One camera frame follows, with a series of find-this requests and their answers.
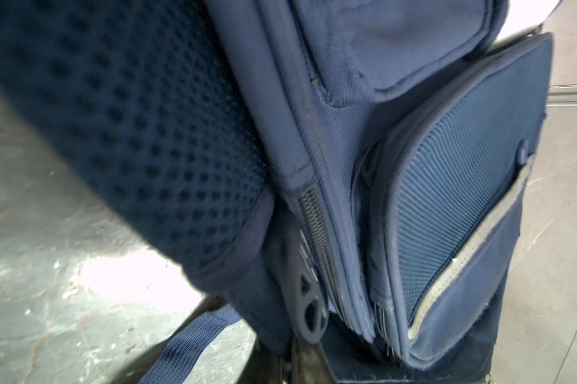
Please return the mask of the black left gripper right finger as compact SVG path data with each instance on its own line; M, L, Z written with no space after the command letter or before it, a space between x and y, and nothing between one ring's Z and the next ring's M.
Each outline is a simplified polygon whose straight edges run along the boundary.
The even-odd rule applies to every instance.
M293 338L291 354L292 384L337 384L320 343L313 345Z

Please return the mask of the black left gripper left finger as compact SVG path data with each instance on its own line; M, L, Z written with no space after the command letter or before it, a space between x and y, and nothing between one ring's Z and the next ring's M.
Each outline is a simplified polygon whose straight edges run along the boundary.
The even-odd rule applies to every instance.
M274 355L259 339L256 339L248 361L237 379L237 384L282 384L283 382L281 358Z

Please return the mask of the navy blue student backpack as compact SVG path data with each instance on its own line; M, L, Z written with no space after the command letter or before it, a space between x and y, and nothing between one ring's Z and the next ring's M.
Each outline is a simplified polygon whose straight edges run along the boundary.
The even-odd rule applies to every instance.
M337 383L484 383L554 37L508 1L0 1L0 89L206 299Z

